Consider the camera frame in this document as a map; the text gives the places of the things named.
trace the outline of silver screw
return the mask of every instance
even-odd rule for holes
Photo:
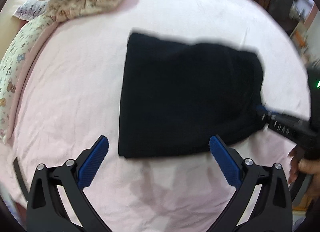
[[[74,163],[75,163],[75,161],[73,159],[69,159],[69,160],[66,161],[66,165],[68,167],[72,166]]]
[[[275,164],[275,168],[276,168],[276,169],[282,169],[282,166],[281,166],[280,163],[276,163],[276,164]]]
[[[245,160],[244,160],[244,163],[245,163],[246,165],[248,165],[248,166],[251,166],[251,165],[253,164],[253,160],[251,160],[251,159],[245,159]]]
[[[44,168],[44,164],[42,163],[37,166],[37,170],[43,170],[43,168]]]

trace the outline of bed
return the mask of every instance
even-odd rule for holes
[[[29,187],[39,163],[62,165],[105,135],[109,153],[84,192],[113,231],[205,231],[234,193],[210,153],[163,159],[118,156],[125,50],[133,29],[257,51],[265,70],[266,105],[309,117],[303,63],[285,32],[256,3],[124,0],[113,12],[60,24],[46,40],[24,82],[9,145],[3,145],[8,155],[1,181],[26,206],[12,169],[16,157]],[[279,162],[289,172],[287,154],[294,144],[271,131],[257,132],[233,147],[243,158],[264,166]],[[78,223],[60,193],[71,220]],[[248,219],[258,193],[259,187],[240,222]]]

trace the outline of blue gripper pad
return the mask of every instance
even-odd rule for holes
[[[82,164],[78,173],[78,188],[83,189],[89,187],[94,176],[96,175],[101,163],[106,157],[109,150],[109,142],[106,137],[103,137],[92,152]]]
[[[239,189],[242,184],[241,170],[230,156],[227,149],[216,136],[210,138],[209,146],[210,152],[216,159],[229,185]]]

